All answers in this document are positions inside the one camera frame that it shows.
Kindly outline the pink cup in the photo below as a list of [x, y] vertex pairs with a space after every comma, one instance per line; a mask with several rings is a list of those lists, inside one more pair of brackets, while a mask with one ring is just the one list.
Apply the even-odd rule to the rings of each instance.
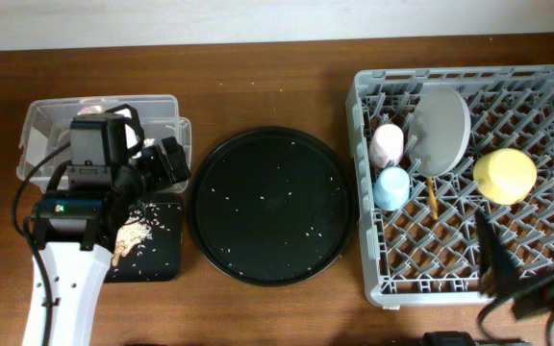
[[394, 124], [379, 126], [369, 143], [368, 155], [371, 164], [377, 169], [399, 164], [404, 153], [404, 135]]

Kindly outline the food scraps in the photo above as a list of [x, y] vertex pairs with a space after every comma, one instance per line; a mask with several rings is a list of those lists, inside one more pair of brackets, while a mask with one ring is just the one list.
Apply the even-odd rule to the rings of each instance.
[[153, 240], [155, 234], [172, 232], [172, 226], [161, 221], [158, 212], [162, 208], [155, 203], [142, 204], [131, 213], [131, 216], [118, 230], [113, 250], [112, 267], [117, 267], [120, 260], [127, 257], [134, 248], [144, 248], [145, 240]]

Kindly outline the grey plate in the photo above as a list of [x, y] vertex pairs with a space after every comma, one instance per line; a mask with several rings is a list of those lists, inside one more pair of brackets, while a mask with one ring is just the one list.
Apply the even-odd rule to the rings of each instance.
[[469, 109], [461, 94], [440, 86], [423, 94], [413, 112], [408, 137], [416, 138], [409, 151], [417, 172], [425, 177], [443, 175], [460, 162], [471, 131]]

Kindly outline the wooden chopstick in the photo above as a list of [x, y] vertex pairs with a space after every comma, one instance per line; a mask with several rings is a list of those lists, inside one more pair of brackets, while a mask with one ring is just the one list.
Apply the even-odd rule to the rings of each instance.
[[434, 188], [434, 179], [432, 177], [427, 177], [426, 183], [429, 192], [429, 206], [432, 212], [432, 218], [437, 220], [439, 218], [439, 208]]

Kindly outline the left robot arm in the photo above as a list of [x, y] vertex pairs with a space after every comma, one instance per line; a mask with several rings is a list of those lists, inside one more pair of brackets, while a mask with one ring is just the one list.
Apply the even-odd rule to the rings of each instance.
[[171, 187], [190, 177], [173, 136], [147, 144], [136, 109], [79, 114], [68, 151], [44, 194], [13, 225], [32, 252], [26, 345], [87, 345], [103, 284], [174, 279], [181, 263], [184, 205]]

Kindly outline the yellow bowl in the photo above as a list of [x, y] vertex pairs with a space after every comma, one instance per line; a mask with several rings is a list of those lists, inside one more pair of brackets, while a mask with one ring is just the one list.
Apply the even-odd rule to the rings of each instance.
[[486, 154], [473, 168], [473, 179], [480, 193], [500, 205], [513, 205], [524, 200], [537, 178], [538, 171], [532, 159], [514, 148]]

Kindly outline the blue cup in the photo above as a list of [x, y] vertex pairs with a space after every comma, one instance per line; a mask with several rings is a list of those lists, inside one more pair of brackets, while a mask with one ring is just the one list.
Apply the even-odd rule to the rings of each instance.
[[397, 166], [384, 169], [373, 185], [372, 193], [375, 206], [381, 210], [403, 208], [410, 193], [408, 173]]

